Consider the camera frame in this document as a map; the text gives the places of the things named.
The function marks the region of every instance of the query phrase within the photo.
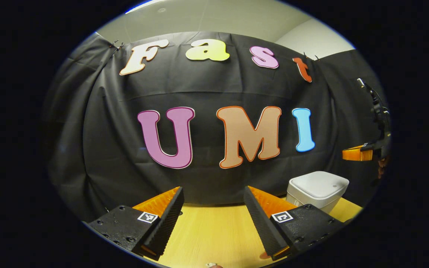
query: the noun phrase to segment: white container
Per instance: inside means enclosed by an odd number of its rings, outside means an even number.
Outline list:
[[[344,195],[349,180],[329,172],[315,171],[289,180],[286,201],[296,206],[312,204],[329,213]]]

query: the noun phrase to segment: pink letter u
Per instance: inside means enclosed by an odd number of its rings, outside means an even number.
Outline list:
[[[173,122],[175,140],[177,141],[177,154],[166,154],[160,146],[157,122],[160,114],[157,111],[148,110],[140,112],[137,116],[142,124],[143,139],[147,146],[148,154],[157,163],[168,168],[186,168],[193,159],[191,146],[190,120],[194,118],[194,110],[189,107],[175,107],[166,112],[167,118]]]

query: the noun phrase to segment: black fabric backdrop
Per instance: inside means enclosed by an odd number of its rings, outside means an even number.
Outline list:
[[[139,73],[120,76],[134,46],[168,39]],[[191,61],[185,52],[198,39],[226,43],[226,61]],[[185,201],[205,205],[243,202],[246,185],[274,195],[286,193],[288,180],[313,171],[327,171],[350,181],[344,198],[366,205],[375,188],[378,163],[341,159],[342,149],[378,138],[372,122],[371,97],[355,83],[362,78],[386,101],[375,74],[356,50],[317,61],[260,39],[221,32],[184,32],[143,39],[120,51],[98,34],[90,36],[67,58],[48,91],[42,120],[46,162],[53,185],[68,207],[85,221],[107,209],[136,205],[176,186],[184,187]],[[269,48],[279,62],[275,70],[252,62],[249,48]],[[292,58],[308,65],[312,83],[300,76]],[[266,106],[282,109],[279,119],[279,156],[255,158],[221,169],[225,138],[219,108],[237,105],[253,124]],[[191,107],[193,160],[172,169],[150,158],[137,114],[156,110],[160,143],[175,154],[172,123],[165,112]],[[294,108],[308,108],[315,148],[296,151],[298,128]],[[242,150],[240,156],[245,158]]]

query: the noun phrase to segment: blue letter i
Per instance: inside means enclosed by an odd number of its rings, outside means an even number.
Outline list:
[[[298,120],[299,144],[296,146],[297,151],[309,151],[315,147],[312,141],[310,131],[310,110],[306,108],[296,108],[292,110],[292,115]]]

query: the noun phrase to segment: white wall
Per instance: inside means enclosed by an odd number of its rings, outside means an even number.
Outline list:
[[[281,37],[276,44],[290,48],[311,59],[355,49],[349,41],[316,19],[298,25]]]

